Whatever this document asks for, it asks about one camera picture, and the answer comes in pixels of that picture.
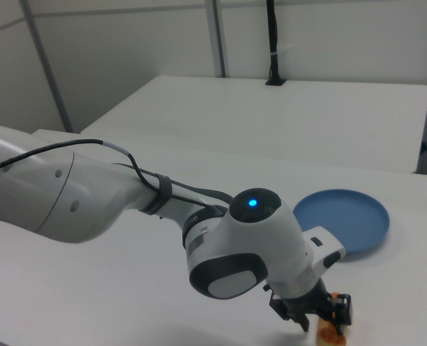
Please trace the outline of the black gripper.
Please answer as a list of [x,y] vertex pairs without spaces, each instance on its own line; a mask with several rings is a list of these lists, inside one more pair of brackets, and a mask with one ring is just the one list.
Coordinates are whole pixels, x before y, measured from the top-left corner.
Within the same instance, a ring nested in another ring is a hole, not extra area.
[[353,306],[351,296],[347,293],[332,293],[325,288],[320,278],[315,286],[306,294],[296,298],[283,298],[277,295],[266,284],[263,289],[271,291],[270,307],[283,320],[298,323],[304,332],[308,332],[310,322],[307,314],[315,314],[325,321],[332,322],[335,327],[352,325]]

